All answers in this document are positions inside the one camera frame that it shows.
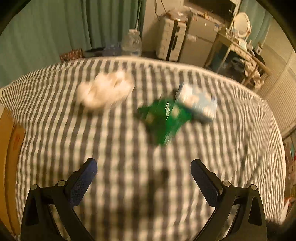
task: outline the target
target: plastic bag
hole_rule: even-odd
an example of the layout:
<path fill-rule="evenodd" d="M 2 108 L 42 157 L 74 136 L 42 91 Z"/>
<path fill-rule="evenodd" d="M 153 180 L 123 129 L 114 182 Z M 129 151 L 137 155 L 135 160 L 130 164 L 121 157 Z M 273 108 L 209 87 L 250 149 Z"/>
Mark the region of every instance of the plastic bag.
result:
<path fill-rule="evenodd" d="M 81 82 L 77 101 L 90 110 L 111 107 L 125 100 L 134 86 L 132 75 L 124 71 L 99 73 L 93 81 Z"/>
<path fill-rule="evenodd" d="M 172 99 L 155 100 L 150 106 L 140 107 L 138 114 L 161 145 L 166 145 L 191 120 L 191 114 Z"/>
<path fill-rule="evenodd" d="M 178 9 L 173 9 L 173 10 L 168 11 L 168 16 L 172 20 L 177 20 L 177 21 L 184 22 L 184 23 L 186 23 L 188 21 L 188 14 L 185 11 L 182 12 Z"/>

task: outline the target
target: round mirror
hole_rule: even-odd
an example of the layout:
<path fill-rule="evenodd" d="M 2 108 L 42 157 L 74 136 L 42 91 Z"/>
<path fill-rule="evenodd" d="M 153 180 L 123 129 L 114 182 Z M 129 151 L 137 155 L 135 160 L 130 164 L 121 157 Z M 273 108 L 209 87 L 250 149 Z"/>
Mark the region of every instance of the round mirror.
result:
<path fill-rule="evenodd" d="M 240 12 L 236 15 L 233 20 L 233 27 L 238 30 L 240 38 L 246 37 L 250 30 L 250 20 L 248 15 L 244 12 Z"/>

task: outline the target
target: water bottle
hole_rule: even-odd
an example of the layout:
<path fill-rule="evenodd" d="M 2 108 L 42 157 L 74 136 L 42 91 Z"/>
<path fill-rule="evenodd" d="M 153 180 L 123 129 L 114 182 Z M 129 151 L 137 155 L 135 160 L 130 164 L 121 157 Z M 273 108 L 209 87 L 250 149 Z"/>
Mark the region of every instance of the water bottle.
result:
<path fill-rule="evenodd" d="M 136 29 L 130 29 L 121 42 L 122 55 L 141 56 L 142 41 L 140 32 Z"/>

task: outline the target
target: refrigerator door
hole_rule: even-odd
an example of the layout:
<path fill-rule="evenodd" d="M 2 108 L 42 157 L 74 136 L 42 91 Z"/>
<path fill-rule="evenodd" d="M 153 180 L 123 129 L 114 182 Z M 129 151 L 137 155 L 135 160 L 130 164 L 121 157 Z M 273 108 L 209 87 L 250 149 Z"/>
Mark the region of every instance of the refrigerator door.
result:
<path fill-rule="evenodd" d="M 215 23 L 197 15 L 192 15 L 187 33 L 214 42 L 218 28 Z"/>
<path fill-rule="evenodd" d="M 196 36 L 191 39 L 187 38 L 179 62 L 204 67 L 212 46 L 212 42 Z"/>

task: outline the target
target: mattress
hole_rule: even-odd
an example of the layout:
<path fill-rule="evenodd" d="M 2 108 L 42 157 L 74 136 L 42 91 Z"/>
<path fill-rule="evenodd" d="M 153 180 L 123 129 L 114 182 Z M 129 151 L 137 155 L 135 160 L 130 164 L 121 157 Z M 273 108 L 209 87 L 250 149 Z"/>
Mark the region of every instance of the mattress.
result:
<path fill-rule="evenodd" d="M 122 104 L 102 113 L 76 102 L 81 81 L 118 69 L 135 78 Z M 180 83 L 216 96 L 216 119 L 187 122 L 156 146 L 134 113 Z M 20 222 L 32 184 L 66 180 L 89 157 L 98 173 L 75 211 L 95 240 L 191 240 L 213 212 L 190 174 L 196 158 L 234 186 L 255 184 L 266 219 L 280 219 L 285 160 L 277 123 L 266 101 L 221 75 L 145 58 L 80 59 L 22 76 L 1 89 L 0 103 L 26 129 L 16 181 Z"/>

